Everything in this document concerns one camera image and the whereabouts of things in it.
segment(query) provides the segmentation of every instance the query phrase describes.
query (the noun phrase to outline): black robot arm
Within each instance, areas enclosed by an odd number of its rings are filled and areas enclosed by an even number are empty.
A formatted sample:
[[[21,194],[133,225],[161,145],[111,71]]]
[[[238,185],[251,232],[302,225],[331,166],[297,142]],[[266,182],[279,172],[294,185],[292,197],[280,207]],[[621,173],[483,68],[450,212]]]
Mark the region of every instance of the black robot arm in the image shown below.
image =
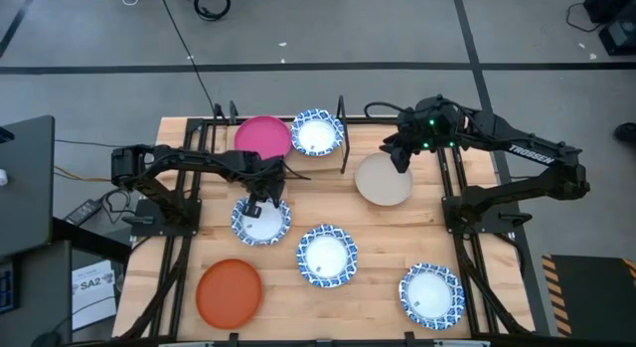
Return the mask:
[[[585,168],[578,164],[580,149],[536,137],[494,113],[461,106],[441,95],[421,100],[415,109],[401,108],[397,133],[385,138],[380,149],[391,155],[397,171],[403,173],[412,154],[454,145],[503,150],[548,166],[541,175],[523,181],[487,189],[466,187],[456,208],[456,217],[464,224],[479,222],[493,205],[541,196],[573,200],[589,191]]]
[[[285,185],[282,156],[261,160],[255,152],[211,154],[167,145],[134,145],[112,151],[112,184],[139,191],[159,206],[169,224],[187,225],[191,217],[181,192],[170,191],[155,179],[159,173],[172,169],[215,173],[228,182],[241,182],[249,192],[249,204],[243,213],[251,217],[260,215],[257,201],[271,198],[278,207]]]

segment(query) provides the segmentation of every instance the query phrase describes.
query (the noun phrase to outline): black metal frame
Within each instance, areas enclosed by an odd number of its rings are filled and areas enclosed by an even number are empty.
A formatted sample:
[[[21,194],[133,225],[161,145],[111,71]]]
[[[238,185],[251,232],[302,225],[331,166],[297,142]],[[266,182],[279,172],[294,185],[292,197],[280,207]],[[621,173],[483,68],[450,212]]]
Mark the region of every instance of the black metal frame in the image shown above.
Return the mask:
[[[208,130],[211,127],[213,130],[213,134],[212,134],[212,152],[214,153],[214,149],[215,149],[215,143],[216,143],[216,129],[217,129],[217,124],[223,124],[225,126],[229,126],[229,125],[239,125],[242,124],[243,122],[245,122],[248,118],[247,117],[238,117],[239,112],[235,106],[235,104],[233,102],[230,102],[230,117],[226,117],[223,113],[222,108],[218,105],[215,104],[215,112],[214,112],[214,116],[212,118],[189,118],[186,124],[186,135],[184,137],[184,148],[189,149],[192,145],[191,141],[193,138],[193,133],[194,131],[196,131],[197,129],[199,129],[201,131],[200,137],[199,137],[199,150],[203,150],[205,149],[205,143],[208,139]],[[348,124],[375,124],[377,122],[371,121],[369,118],[367,117],[363,117],[363,116],[356,116],[356,117],[347,117],[346,115],[346,111],[345,111],[345,105],[344,105],[344,99],[343,97],[340,95],[338,98],[338,106],[336,109],[336,116],[343,122],[343,126],[345,128],[345,153],[344,153],[344,157],[343,157],[343,165],[341,168],[341,173],[344,173],[346,171],[346,167],[347,167],[347,162],[348,162],[348,158],[349,158],[349,154],[350,154],[350,141],[349,141],[349,129],[348,129]],[[281,117],[281,119],[283,121],[293,121],[294,117]],[[451,180],[450,180],[450,176],[448,173],[448,164],[446,162],[446,156],[445,153],[443,152],[443,150],[438,152],[438,158],[439,158],[439,165],[440,165],[440,171],[442,173],[442,181],[443,181],[443,186],[444,186],[444,192],[445,195],[447,197],[452,196],[452,184],[451,184]],[[461,154],[459,153],[459,151],[456,151],[456,155],[455,155],[455,168],[457,170],[457,174],[458,174],[458,179],[460,182],[460,187],[467,185],[466,184],[466,176],[464,173],[464,169],[463,169],[463,164],[461,161]],[[195,196],[195,198],[198,198],[198,194],[199,194],[199,187],[200,187],[200,179],[201,179],[201,173],[195,173],[195,177],[193,178],[193,184],[192,184],[192,195]],[[177,178],[177,191],[184,191],[184,183],[185,183],[185,173],[184,172],[179,172],[178,178]],[[464,241],[462,239],[462,236],[459,235],[453,235],[453,240],[454,240],[454,244],[456,246],[456,248],[459,245],[463,245]],[[192,237],[185,237],[183,239],[183,243],[182,243],[182,249],[186,249],[187,250],[187,254],[190,253],[190,245],[192,242]],[[479,273],[481,274],[481,276],[483,276],[484,278],[486,278],[486,270],[485,270],[485,265],[483,262],[483,256],[481,254],[481,245],[479,243],[479,239],[476,236],[471,237],[471,246],[473,247],[473,254],[475,256],[475,260],[476,260],[476,268],[479,271]],[[170,269],[171,266],[171,259],[172,259],[172,253],[174,251],[174,238],[172,237],[167,237],[166,238],[166,245],[164,248],[164,254],[163,254],[163,259],[162,259],[162,264],[161,264],[161,270],[159,272],[159,285],[161,285],[163,283],[163,281],[165,281],[166,275],[168,273],[168,270]],[[460,273],[460,278],[462,280],[462,283],[464,285],[465,291],[466,291],[466,314],[468,317],[468,322],[470,325],[470,331],[471,331],[471,336],[476,336],[478,333],[480,333],[479,330],[479,325],[478,325],[478,321],[477,321],[477,315],[476,315],[476,309],[475,309],[475,303],[474,303],[474,299],[472,296],[472,289],[471,289],[471,283],[470,283],[470,278],[468,277],[468,273],[460,266],[459,268],[459,273]],[[185,277],[186,277],[186,270],[184,270],[184,272],[179,276],[178,280],[177,280],[177,286],[175,289],[175,295],[174,295],[174,302],[173,302],[173,306],[172,306],[172,313],[171,313],[171,321],[170,321],[170,332],[169,332],[169,336],[172,338],[177,338],[177,333],[178,333],[178,328],[179,328],[179,320],[180,320],[180,314],[181,314],[181,306],[183,304],[183,291],[184,291],[184,285],[185,285]],[[488,327],[489,327],[489,331],[491,333],[498,333],[498,328],[497,328],[497,319],[495,317],[495,314],[493,313],[492,309],[489,307],[489,305],[486,303],[486,301],[484,301],[485,306],[486,306],[486,313],[487,313],[487,321],[488,321]],[[151,321],[151,328],[150,328],[150,337],[156,337],[159,335],[159,326],[161,324],[161,318],[162,318],[162,313],[163,313],[163,306],[160,306],[160,308],[157,310],[156,315],[154,316],[153,320]],[[230,343],[231,341],[225,342],[225,341],[215,341],[215,345],[219,344],[219,345],[234,345],[233,343]],[[318,341],[249,341],[249,342],[241,342],[240,344],[248,344],[248,345],[254,345],[254,346],[306,346],[307,344],[316,344]],[[321,343],[321,345],[324,346],[332,346],[332,345],[338,345],[338,346],[404,346],[404,343],[406,343],[406,345],[408,346],[430,346],[432,345],[431,340],[417,340],[413,338],[413,334],[410,331],[406,331],[404,334],[404,339],[401,340],[337,340],[337,341],[319,341]]]

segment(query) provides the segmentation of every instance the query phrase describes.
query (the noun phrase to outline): wooden table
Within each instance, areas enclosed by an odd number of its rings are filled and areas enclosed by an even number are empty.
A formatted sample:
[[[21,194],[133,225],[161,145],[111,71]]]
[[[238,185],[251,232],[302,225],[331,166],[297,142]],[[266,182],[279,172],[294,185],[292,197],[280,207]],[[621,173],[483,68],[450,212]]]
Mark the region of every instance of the wooden table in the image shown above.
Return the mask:
[[[186,117],[163,118],[157,144],[181,146],[186,121]],[[245,190],[216,175],[203,174],[201,228],[190,252],[179,340],[227,340],[230,332],[238,332],[240,340],[402,339],[406,331],[413,331],[415,338],[469,337],[465,314],[454,327],[433,331],[410,321],[398,301],[398,282],[417,262],[442,264],[455,274],[459,272],[453,240],[444,227],[440,204],[444,191],[437,156],[425,152],[413,156],[410,169],[414,186],[402,204],[376,206],[356,189],[354,175],[358,163],[378,152],[382,139],[395,130],[386,125],[350,124],[351,155],[344,175],[339,171],[322,171],[307,173],[311,181],[288,180],[284,199],[292,210],[292,228],[275,246],[243,244],[230,229],[230,213],[236,200],[246,195]],[[227,130],[218,128],[215,151],[225,150],[226,141]],[[489,153],[468,150],[463,158],[469,184],[497,184]],[[165,172],[160,180],[171,188],[176,176],[176,171]],[[453,191],[458,194],[452,170],[451,176]],[[310,285],[300,275],[295,258],[300,238],[321,223],[348,231],[360,251],[354,278],[333,289]],[[131,326],[154,294],[164,242],[165,238],[152,238],[130,258],[114,336]],[[489,235],[482,235],[481,243],[492,289],[523,326],[533,329],[514,249]],[[179,246],[180,243],[175,244],[175,256]],[[264,284],[260,310],[251,322],[236,331],[209,326],[195,305],[197,283],[204,271],[228,258],[254,265]],[[485,331],[482,298],[476,287],[473,291],[480,327]],[[169,295],[164,304],[162,334],[168,331],[171,307],[172,295]]]

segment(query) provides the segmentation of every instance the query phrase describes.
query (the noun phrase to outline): magenta plate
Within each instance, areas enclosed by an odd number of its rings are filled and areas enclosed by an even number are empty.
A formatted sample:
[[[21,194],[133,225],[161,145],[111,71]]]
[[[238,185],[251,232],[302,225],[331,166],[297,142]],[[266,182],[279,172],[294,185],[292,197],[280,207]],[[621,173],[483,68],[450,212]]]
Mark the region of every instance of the magenta plate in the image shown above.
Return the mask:
[[[235,149],[258,152],[261,159],[284,156],[291,149],[291,131],[276,117],[253,117],[238,128]]]

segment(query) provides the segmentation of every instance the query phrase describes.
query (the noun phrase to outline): concrete floor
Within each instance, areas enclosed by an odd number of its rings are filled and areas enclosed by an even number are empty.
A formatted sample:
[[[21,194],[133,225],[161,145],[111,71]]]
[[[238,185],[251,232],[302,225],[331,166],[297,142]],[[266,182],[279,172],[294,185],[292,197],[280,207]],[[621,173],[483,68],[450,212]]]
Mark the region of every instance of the concrete floor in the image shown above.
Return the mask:
[[[0,0],[0,38],[24,1]],[[595,34],[565,24],[565,8],[582,0],[463,1],[482,64],[636,62],[608,57]],[[199,65],[469,62],[453,0],[233,0],[229,15],[217,23],[201,21],[188,0],[167,2]],[[572,21],[591,26],[580,8]],[[5,67],[189,64],[161,0],[133,7],[120,0],[34,0],[0,58],[0,73]],[[338,94],[350,114],[362,113],[372,100],[409,105],[439,92],[480,106],[469,70],[245,69],[202,77],[214,102],[233,100],[245,115],[332,107]],[[520,205],[535,216],[526,225],[533,260],[542,254],[636,260],[636,211],[629,204],[636,153],[611,135],[616,125],[636,120],[636,71],[497,71],[484,77],[497,114],[583,149],[592,186],[585,199]],[[162,116],[211,112],[191,73],[0,75],[0,97],[0,124],[52,114],[58,138],[112,144],[152,143]],[[109,154],[107,148],[57,144],[56,164],[108,177]],[[514,157],[509,165],[512,175],[541,168]],[[56,177],[54,212],[62,217],[108,189]],[[99,216],[85,227],[105,234],[124,225],[113,227]],[[544,304],[549,307],[545,295]],[[554,333],[551,316],[549,321]],[[93,326],[76,339],[105,338],[109,328],[108,322]]]

